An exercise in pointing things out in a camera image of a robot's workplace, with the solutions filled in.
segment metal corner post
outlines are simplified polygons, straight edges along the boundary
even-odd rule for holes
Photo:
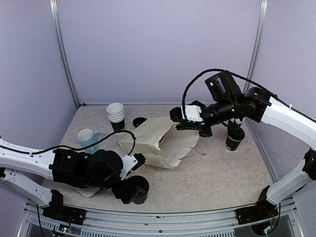
[[[66,50],[65,50],[65,46],[64,46],[64,42],[63,42],[63,35],[61,32],[58,7],[57,7],[57,0],[49,0],[49,2],[50,2],[51,14],[53,17],[55,32],[56,32],[56,36],[57,36],[57,40],[58,40],[59,51],[60,51],[61,59],[63,62],[65,74],[66,74],[67,84],[68,84],[75,108],[78,109],[80,106],[80,101],[78,98],[78,94],[77,94],[77,91],[75,88],[74,81],[73,81],[71,73],[70,73],[69,63],[67,60]]]
[[[261,0],[258,26],[257,26],[256,37],[255,37],[255,44],[253,47],[250,65],[247,72],[247,78],[250,80],[252,80],[253,73],[255,71],[257,58],[259,55],[260,43],[261,43],[263,29],[264,29],[264,25],[266,21],[267,8],[268,8],[268,0]],[[250,83],[247,82],[244,86],[243,92],[245,93],[249,89],[249,87],[250,87]]]

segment stack of cups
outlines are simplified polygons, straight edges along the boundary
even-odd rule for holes
[[[114,131],[119,131],[125,128],[124,105],[121,103],[113,103],[108,105],[107,115]]]

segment paper bag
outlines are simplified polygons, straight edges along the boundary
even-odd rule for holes
[[[173,169],[198,142],[198,131],[177,131],[169,117],[149,118],[133,130],[136,146],[133,153],[142,153],[148,165]],[[130,135],[119,141],[128,153],[133,146]]]

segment table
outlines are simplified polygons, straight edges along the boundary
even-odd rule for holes
[[[168,116],[174,105],[126,105],[125,125],[133,130],[136,117],[156,118]],[[72,187],[45,180],[43,185],[57,189],[64,195],[64,204],[99,210],[170,213],[222,209],[254,203],[261,190],[271,179],[259,151],[245,125],[246,137],[234,152],[225,149],[227,130],[223,125],[212,127],[213,136],[199,138],[196,150],[190,151],[178,167],[164,169],[143,165],[132,175],[144,176],[150,184],[147,201],[142,205],[124,205],[110,190],[84,198]],[[111,133],[106,106],[81,106],[67,129],[61,144],[79,147],[77,133],[84,128],[99,129],[103,136]],[[124,154],[118,141],[126,134],[116,134],[99,149]]]

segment light blue mug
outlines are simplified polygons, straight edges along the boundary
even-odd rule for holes
[[[81,130],[78,133],[77,139],[80,142],[80,145],[82,147],[86,147],[86,146],[89,146],[95,142],[100,141],[101,140],[101,132],[99,130],[92,131],[91,129],[86,128],[84,130]],[[97,146],[95,145],[93,147],[85,149],[84,151],[87,153],[93,154],[97,151]]]

